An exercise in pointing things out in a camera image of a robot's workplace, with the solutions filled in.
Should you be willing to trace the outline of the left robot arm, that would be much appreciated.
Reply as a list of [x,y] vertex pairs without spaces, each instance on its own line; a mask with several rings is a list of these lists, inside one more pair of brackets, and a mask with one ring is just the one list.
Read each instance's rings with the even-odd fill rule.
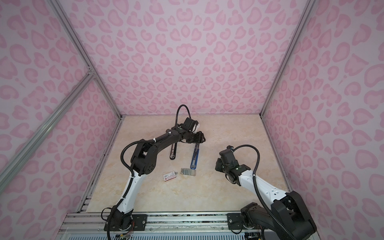
[[193,132],[177,126],[152,140],[132,142],[122,150],[120,159],[124,167],[130,171],[130,177],[122,196],[111,208],[105,220],[104,231],[130,231],[134,228],[132,213],[135,201],[146,176],[156,167],[158,154],[182,141],[187,144],[202,144],[206,139],[201,131]]

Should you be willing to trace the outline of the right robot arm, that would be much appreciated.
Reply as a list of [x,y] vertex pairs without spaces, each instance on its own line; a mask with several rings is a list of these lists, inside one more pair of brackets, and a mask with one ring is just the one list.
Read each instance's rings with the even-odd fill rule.
[[240,165],[234,152],[232,147],[221,151],[215,170],[224,173],[231,184],[251,191],[260,202],[246,205],[238,214],[228,214],[230,231],[240,234],[245,229],[258,229],[259,237],[263,238],[268,229],[281,240],[307,240],[317,232],[315,221],[300,194],[269,184],[257,176],[256,168]]

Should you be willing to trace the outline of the silver staple strips tray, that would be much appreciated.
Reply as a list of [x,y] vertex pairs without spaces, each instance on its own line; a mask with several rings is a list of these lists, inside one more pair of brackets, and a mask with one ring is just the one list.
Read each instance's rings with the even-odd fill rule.
[[181,168],[181,175],[194,177],[194,176],[196,176],[196,170],[188,169],[188,168]]

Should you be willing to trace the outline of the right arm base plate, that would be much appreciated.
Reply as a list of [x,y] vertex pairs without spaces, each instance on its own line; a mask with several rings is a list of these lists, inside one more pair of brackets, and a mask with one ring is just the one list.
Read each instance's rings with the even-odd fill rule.
[[228,223],[228,229],[232,231],[252,230],[255,228],[255,226],[246,222],[245,217],[241,213],[228,213],[227,223]]

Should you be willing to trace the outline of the red white staple box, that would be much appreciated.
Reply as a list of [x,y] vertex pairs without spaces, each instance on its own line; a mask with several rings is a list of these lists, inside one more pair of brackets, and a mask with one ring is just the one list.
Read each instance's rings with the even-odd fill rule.
[[177,173],[175,171],[169,172],[163,175],[163,179],[165,182],[173,180],[177,177]]

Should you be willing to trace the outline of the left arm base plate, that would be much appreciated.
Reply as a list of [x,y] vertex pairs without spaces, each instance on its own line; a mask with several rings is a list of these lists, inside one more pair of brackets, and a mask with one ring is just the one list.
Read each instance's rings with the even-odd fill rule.
[[148,220],[145,214],[114,214],[108,217],[104,226],[104,231],[144,231]]

